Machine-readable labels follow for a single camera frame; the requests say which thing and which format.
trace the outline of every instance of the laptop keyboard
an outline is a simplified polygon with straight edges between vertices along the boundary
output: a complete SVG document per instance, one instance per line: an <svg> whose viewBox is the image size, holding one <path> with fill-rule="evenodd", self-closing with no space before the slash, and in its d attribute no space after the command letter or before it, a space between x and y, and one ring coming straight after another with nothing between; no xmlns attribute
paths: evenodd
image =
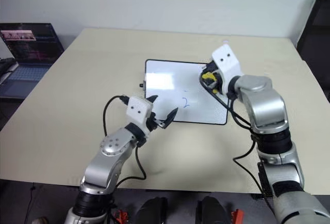
<svg viewBox="0 0 330 224"><path fill-rule="evenodd" d="M9 77L15 81L39 81L49 68L30 68L19 66Z"/></svg>

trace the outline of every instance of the floor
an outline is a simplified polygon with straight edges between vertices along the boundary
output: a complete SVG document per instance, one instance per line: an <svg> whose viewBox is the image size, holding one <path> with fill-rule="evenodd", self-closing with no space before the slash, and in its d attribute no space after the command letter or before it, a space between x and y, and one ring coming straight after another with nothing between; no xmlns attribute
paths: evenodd
<svg viewBox="0 0 330 224"><path fill-rule="evenodd" d="M18 103L0 103L0 130L18 106ZM32 183L0 180L0 223L24 223L31 187ZM36 189L32 191L27 223L42 216L47 217L50 224L63 223L68 209L74 205L78 187L39 183L36 183L35 187ZM276 223L265 202L262 199L255 200L250 194L136 189L118 189L114 194L118 208L127 211L130 220L146 200L157 196L168 199L167 224L195 223L197 201L205 196L217 198L228 212L236 209L243 210L244 224ZM317 198L330 211L330 196L317 196Z"/></svg>

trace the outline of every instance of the beige tabletop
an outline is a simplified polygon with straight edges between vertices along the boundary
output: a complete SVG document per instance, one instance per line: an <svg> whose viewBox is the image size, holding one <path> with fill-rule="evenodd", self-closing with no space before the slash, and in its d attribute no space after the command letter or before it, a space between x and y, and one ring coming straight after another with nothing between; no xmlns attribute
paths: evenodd
<svg viewBox="0 0 330 224"><path fill-rule="evenodd" d="M115 94L143 95L147 59L209 62L229 42L242 71L272 78L289 114L305 175L305 190L330 194L330 104L289 39L212 36L118 29L85 29L47 72L0 133L0 178L78 185L103 138L102 111ZM245 115L242 104L238 113ZM108 132L126 124L125 105L114 102ZM232 157L245 153L248 131L227 125L172 123L140 149L147 180L122 187L257 193ZM257 175L254 151L242 159ZM121 178L140 175L134 156Z"/></svg>

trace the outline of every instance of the white wall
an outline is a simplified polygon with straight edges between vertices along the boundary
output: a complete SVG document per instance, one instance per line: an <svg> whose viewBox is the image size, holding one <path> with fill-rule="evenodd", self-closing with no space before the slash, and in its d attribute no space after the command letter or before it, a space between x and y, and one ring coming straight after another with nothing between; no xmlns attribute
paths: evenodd
<svg viewBox="0 0 330 224"><path fill-rule="evenodd" d="M312 0L0 0L2 22L51 22L65 47L84 27L289 37Z"/></svg>

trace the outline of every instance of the whiteboard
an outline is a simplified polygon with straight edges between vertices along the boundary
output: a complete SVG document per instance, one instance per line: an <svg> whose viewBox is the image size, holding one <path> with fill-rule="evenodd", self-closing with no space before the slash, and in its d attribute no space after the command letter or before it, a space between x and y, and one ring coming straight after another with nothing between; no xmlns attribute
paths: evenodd
<svg viewBox="0 0 330 224"><path fill-rule="evenodd" d="M199 82L203 63L147 60L145 62L145 97L158 95L153 112L166 119L179 108L174 121L226 124L227 110ZM228 103L228 98L221 96Z"/></svg>

